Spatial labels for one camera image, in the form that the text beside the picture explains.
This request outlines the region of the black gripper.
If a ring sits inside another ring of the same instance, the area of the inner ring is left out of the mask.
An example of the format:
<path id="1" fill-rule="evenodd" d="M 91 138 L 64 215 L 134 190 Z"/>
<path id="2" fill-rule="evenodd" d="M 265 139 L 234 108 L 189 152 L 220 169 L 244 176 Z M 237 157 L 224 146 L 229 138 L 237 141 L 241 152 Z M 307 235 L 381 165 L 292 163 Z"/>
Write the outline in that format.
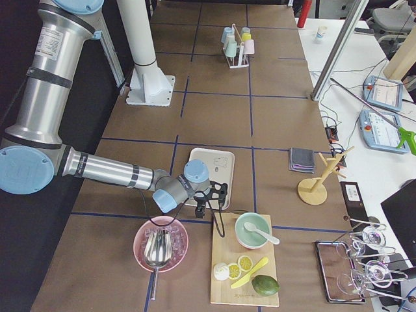
<path id="1" fill-rule="evenodd" d="M 195 216 L 196 218 L 203 218 L 205 216 L 206 203 L 208 201 L 204 192 L 197 192 L 194 196 L 196 201 Z"/>

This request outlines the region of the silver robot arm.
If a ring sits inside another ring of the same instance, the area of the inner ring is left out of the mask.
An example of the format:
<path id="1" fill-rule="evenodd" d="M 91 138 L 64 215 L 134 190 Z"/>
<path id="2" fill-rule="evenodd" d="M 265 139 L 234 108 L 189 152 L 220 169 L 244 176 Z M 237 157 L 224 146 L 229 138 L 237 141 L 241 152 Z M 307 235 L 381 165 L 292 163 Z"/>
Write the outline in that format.
<path id="1" fill-rule="evenodd" d="M 213 184 L 199 160 L 172 177 L 153 170 L 65 145 L 58 130 L 72 87 L 83 44 L 99 38 L 118 85 L 124 81 L 118 57 L 102 14 L 102 1 L 41 1 L 43 21 L 16 123 L 1 142 L 1 188 L 11 194 L 32 194 L 54 176 L 73 175 L 127 188 L 151 190 L 164 213 L 189 199 L 201 216 L 211 202 Z"/>

